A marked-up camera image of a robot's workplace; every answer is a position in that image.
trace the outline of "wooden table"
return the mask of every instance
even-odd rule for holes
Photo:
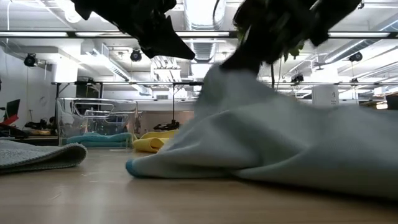
[[[0,177],[2,224],[396,224],[398,207],[237,180],[133,179],[123,151],[81,166]]]

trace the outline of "teal cloth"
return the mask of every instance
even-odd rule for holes
[[[127,162],[131,175],[235,175],[398,201],[397,111],[315,108],[217,66],[204,82],[194,118],[157,154]]]
[[[104,136],[98,133],[85,133],[82,136],[74,136],[67,139],[67,144],[80,143],[86,147],[131,147],[132,134],[120,133]]]

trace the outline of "ceiling pipe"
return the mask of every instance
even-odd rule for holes
[[[363,80],[365,80],[367,78],[371,78],[371,77],[374,77],[376,75],[380,75],[380,74],[395,70],[395,69],[397,69],[397,67],[398,67],[398,62],[394,62],[394,63],[390,63],[389,65],[382,66],[382,67],[380,67],[380,68],[378,68],[376,70],[373,70],[371,72],[361,73],[359,75],[354,76],[353,78],[357,78],[358,81],[363,81]]]
[[[377,25],[376,28],[373,29],[373,31],[397,32],[398,31],[398,14],[390,17],[388,20]],[[328,54],[324,58],[324,62],[325,63],[338,62],[340,60],[348,58],[349,56],[355,54],[356,52],[359,52],[360,50],[363,50],[363,49],[379,42],[380,40],[381,39],[379,39],[379,40],[365,39],[365,40],[360,40],[360,41],[353,40],[353,41],[349,42],[348,44],[340,47],[336,51]]]
[[[373,31],[387,31],[387,32],[395,32],[398,31],[398,14],[395,14],[394,16],[390,17],[388,20],[380,23],[377,25]],[[326,54],[326,55],[319,55],[318,56],[318,62],[321,64],[323,62],[325,63],[335,63],[340,60],[343,60],[345,58],[348,58],[349,56],[355,54],[356,52],[359,52],[360,50],[365,49],[366,47],[369,47],[380,40],[352,40],[349,43],[345,44],[344,46],[338,48],[337,50]],[[298,65],[296,65],[294,68],[292,68],[289,72],[285,73],[284,75],[287,75],[289,73],[293,73],[295,71],[297,72],[304,72],[306,70],[310,70],[312,67],[312,60],[316,57],[316,55],[310,56],[307,59],[304,60],[303,62],[300,62]]]
[[[216,3],[218,7],[213,19]],[[220,30],[223,25],[226,0],[184,0],[186,30]],[[215,43],[190,43],[197,62],[209,62],[216,53]]]
[[[45,8],[45,10],[47,10],[49,13],[51,13],[53,16],[55,16],[55,18],[57,18],[60,22],[63,23],[63,25],[65,25],[67,28],[71,29],[71,30],[76,30],[76,28],[72,27],[65,19],[62,19],[60,16],[58,16],[51,8],[48,7],[48,5],[46,5],[44,2],[42,2],[41,0],[35,0],[37,2],[37,4],[39,4],[40,6],[42,6],[43,8]]]

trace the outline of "transparent container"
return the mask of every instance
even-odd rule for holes
[[[60,146],[80,143],[88,149],[131,149],[138,105],[132,100],[58,98]]]

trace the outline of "black cable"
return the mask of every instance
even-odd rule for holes
[[[214,9],[213,9],[213,26],[214,27],[216,27],[216,11],[217,11],[219,2],[220,2],[220,0],[216,0],[216,4],[214,5]]]
[[[174,124],[174,122],[175,122],[175,117],[174,117],[174,114],[175,114],[175,84],[173,83],[173,120],[172,120],[172,123]]]
[[[353,73],[353,79],[355,78],[355,73],[354,73],[354,64],[351,61],[351,71]],[[358,104],[358,95],[356,94],[356,85],[354,86],[354,94],[355,94],[355,103]]]
[[[274,64],[271,64],[271,87],[275,90]]]
[[[279,82],[280,82],[280,76],[281,76],[281,71],[282,71],[282,59],[280,58],[279,59],[279,78],[278,78],[278,82],[277,82],[277,85],[276,85],[276,92],[278,92],[278,89],[279,89]]]

